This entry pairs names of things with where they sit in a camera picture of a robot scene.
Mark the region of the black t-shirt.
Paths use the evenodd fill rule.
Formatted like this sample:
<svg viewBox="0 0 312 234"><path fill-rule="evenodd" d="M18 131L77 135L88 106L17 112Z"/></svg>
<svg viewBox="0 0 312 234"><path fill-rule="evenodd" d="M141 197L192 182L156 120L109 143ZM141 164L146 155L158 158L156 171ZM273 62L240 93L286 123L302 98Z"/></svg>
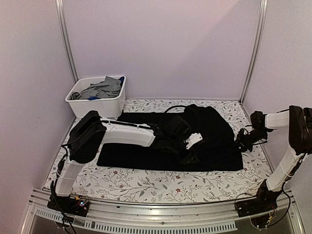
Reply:
<svg viewBox="0 0 312 234"><path fill-rule="evenodd" d="M203 140L192 146L197 163L181 164L174 153L133 144L103 144L97 166L152 171L211 172L243 169L242 154L234 142L234 132L226 120L211 106L187 106L181 113L122 113L119 121L161 125L174 116L190 124Z"/></svg>

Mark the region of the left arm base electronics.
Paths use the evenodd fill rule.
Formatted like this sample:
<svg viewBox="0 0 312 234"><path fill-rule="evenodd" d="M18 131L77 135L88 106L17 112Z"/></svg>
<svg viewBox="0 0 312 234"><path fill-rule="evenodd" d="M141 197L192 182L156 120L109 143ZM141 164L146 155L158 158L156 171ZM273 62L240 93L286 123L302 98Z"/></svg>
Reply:
<svg viewBox="0 0 312 234"><path fill-rule="evenodd" d="M49 209L82 217L87 216L89 206L89 199L83 196L64 197L51 195L47 204Z"/></svg>

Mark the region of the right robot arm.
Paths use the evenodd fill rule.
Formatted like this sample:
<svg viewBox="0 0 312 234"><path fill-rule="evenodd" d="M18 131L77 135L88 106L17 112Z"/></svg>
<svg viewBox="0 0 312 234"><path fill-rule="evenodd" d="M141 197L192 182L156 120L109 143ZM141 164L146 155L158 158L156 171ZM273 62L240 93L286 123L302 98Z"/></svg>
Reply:
<svg viewBox="0 0 312 234"><path fill-rule="evenodd" d="M258 141L267 140L269 132L288 128L289 144L286 153L274 172L262 182L252 202L254 211L261 213L276 201L304 157L312 153L312 109L291 105L288 109L273 114L255 111L250 118L253 129L248 133L241 129L235 140L242 152L252 151Z"/></svg>

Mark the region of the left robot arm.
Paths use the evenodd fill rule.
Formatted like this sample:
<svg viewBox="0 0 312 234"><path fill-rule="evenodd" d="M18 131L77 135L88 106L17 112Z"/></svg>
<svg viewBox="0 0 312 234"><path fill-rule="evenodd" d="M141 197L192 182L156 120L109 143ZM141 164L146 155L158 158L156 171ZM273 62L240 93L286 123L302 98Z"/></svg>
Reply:
<svg viewBox="0 0 312 234"><path fill-rule="evenodd" d="M101 144L131 144L168 151L184 156L180 163L191 164L198 162L193 146L202 140L201 133L193 132L189 123L179 116L159 126L110 120L100 117L97 111L90 111L71 130L68 142L61 146L65 154L50 186L51 200L63 212L72 208L71 188L83 166L96 157Z"/></svg>

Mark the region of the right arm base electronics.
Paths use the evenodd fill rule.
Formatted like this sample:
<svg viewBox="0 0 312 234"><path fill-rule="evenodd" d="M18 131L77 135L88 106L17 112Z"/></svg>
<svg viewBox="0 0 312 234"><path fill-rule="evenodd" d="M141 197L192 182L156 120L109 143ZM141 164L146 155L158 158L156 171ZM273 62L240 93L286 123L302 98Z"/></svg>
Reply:
<svg viewBox="0 0 312 234"><path fill-rule="evenodd" d="M256 229L266 229L271 224L277 212L276 201L265 201L259 203L255 196L252 199L237 201L234 200L234 208L238 217L249 217L251 224Z"/></svg>

